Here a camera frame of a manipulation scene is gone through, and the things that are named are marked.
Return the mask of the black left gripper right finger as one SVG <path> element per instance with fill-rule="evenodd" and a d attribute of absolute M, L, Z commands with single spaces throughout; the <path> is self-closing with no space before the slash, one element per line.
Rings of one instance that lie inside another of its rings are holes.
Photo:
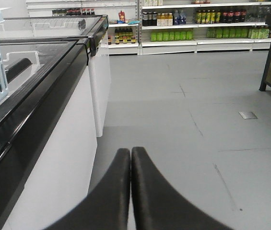
<path fill-rule="evenodd" d="M 138 230 L 228 230 L 185 199 L 157 169 L 144 147 L 131 151 L 131 193 Z"/>

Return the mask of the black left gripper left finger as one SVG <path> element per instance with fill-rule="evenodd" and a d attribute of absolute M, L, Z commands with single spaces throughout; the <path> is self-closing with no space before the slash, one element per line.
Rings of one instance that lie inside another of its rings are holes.
<path fill-rule="evenodd" d="M 95 188 L 47 230 L 126 230 L 130 203 L 130 150 L 118 149 Z"/>

